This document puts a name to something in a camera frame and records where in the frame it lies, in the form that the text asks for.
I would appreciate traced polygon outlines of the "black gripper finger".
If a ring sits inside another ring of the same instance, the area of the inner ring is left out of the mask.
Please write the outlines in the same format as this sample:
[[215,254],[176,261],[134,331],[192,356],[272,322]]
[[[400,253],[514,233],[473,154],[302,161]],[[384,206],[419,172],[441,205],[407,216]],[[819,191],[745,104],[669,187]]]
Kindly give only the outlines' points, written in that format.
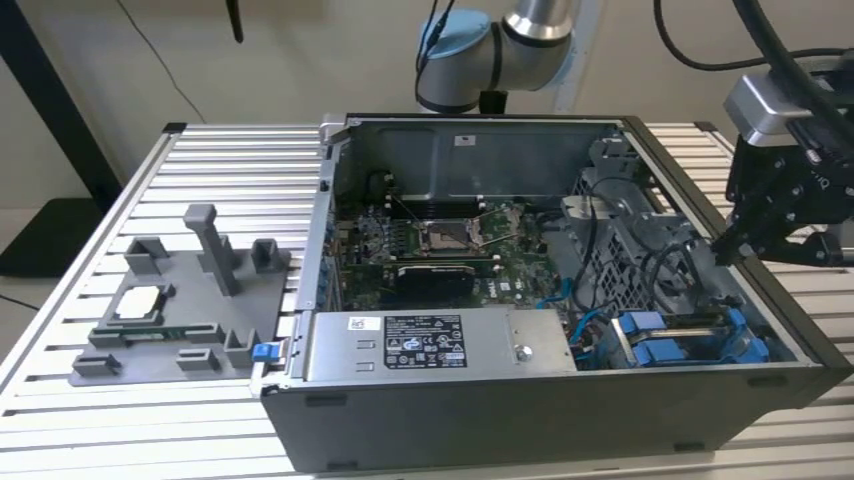
[[746,243],[765,261],[806,266],[845,266],[846,253],[833,233],[814,231],[798,243],[789,240],[801,224],[777,223],[745,234]]
[[721,266],[758,255],[774,240],[778,163],[774,148],[757,147],[738,136],[726,186],[733,210],[726,230],[711,245]]

